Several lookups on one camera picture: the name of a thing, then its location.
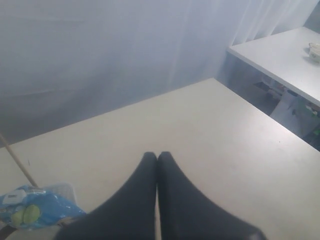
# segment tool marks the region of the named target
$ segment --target white curtain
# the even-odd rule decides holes
[[[37,119],[85,95],[81,119],[217,78],[228,46],[301,27],[318,1],[1,0],[0,113]]]

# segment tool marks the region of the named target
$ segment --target table surface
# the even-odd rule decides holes
[[[300,27],[231,46],[228,52],[320,106],[320,64],[309,58],[309,43],[320,43],[320,34]]]
[[[269,240],[320,235],[320,153],[214,79],[12,148],[39,185],[73,184],[85,211],[119,189],[144,152],[171,151],[208,198]],[[0,194],[27,183],[4,148],[0,159]],[[49,239],[44,232],[28,234]]]

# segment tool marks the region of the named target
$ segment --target blue plastic bag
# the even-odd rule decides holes
[[[52,191],[24,185],[0,196],[0,220],[17,229],[39,229],[86,213]]]

